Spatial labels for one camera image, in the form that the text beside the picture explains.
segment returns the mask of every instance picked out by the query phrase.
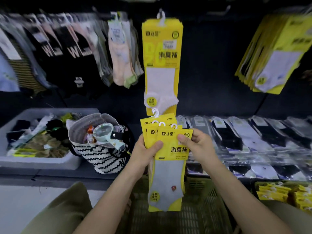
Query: black and white striped bag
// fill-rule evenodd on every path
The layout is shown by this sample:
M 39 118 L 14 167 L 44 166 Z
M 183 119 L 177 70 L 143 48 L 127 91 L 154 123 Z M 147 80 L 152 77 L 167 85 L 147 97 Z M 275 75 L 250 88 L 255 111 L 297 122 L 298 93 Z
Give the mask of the black and white striped bag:
M 90 125 L 94 128 L 103 123 L 111 123 L 114 126 L 120 126 L 123 133 L 123 142 L 126 150 L 119 151 L 113 145 L 83 143 L 87 130 Z M 73 145 L 76 154 L 84 157 L 88 162 L 94 165 L 95 171 L 101 174 L 110 174 L 120 172 L 129 156 L 129 149 L 132 147 L 131 132 L 129 128 L 120 125 L 115 118 L 109 114 L 95 113 L 76 121 L 68 131 L 68 137 Z

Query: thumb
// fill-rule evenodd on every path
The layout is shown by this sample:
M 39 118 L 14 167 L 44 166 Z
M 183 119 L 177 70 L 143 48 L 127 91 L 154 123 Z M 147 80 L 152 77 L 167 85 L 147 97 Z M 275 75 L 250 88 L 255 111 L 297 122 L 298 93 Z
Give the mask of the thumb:
M 146 150 L 146 154 L 149 157 L 154 157 L 155 154 L 163 147 L 163 142 L 162 141 L 157 141 L 155 144 L 153 144 L 152 147 Z
M 185 137 L 182 134 L 178 134 L 177 135 L 177 139 L 184 144 L 185 146 L 187 146 L 191 151 L 194 151 L 194 149 L 196 149 L 197 144 L 193 141 L 191 141 L 189 138 Z

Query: person's right hand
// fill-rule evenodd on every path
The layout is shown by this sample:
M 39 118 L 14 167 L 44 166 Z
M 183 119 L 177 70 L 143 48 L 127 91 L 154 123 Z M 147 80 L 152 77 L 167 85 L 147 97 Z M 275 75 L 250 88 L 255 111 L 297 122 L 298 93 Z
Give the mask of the person's right hand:
M 192 140 L 182 134 L 179 134 L 177 138 L 192 151 L 194 158 L 198 162 L 203 163 L 205 160 L 211 160 L 212 158 L 219 160 L 210 136 L 204 132 L 193 128 Z

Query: person's left hand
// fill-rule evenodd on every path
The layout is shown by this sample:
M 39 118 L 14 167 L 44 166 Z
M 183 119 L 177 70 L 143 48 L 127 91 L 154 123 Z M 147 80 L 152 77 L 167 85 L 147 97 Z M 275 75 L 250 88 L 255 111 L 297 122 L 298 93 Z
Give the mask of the person's left hand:
M 163 142 L 157 141 L 152 147 L 146 149 L 144 146 L 143 134 L 135 143 L 131 157 L 125 169 L 138 180 L 142 177 L 146 166 L 150 163 L 155 154 L 162 148 Z

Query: person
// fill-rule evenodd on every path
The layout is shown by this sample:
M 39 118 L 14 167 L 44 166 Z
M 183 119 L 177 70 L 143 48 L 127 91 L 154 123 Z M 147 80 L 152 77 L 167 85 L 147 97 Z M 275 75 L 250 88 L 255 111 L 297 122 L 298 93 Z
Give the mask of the person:
M 307 213 L 282 202 L 264 205 L 257 200 L 219 160 L 209 135 L 193 129 L 192 140 L 181 134 L 177 138 L 210 175 L 243 233 L 310 233 L 312 218 Z M 78 182 L 54 199 L 21 234 L 115 233 L 135 183 L 162 146 L 157 141 L 146 149 L 141 135 L 129 162 L 93 209 L 86 187 Z
M 243 233 L 292 233 L 279 217 L 257 200 L 222 164 L 215 153 L 209 135 L 197 129 L 193 129 L 193 131 L 192 140 L 181 134 L 177 138 L 182 144 L 189 147 L 195 159 L 210 175 Z M 163 143 L 157 141 L 151 148 L 146 149 L 143 135 L 141 135 L 135 144 L 128 164 L 80 223 L 74 234 L 115 233 L 132 188 L 162 146 Z

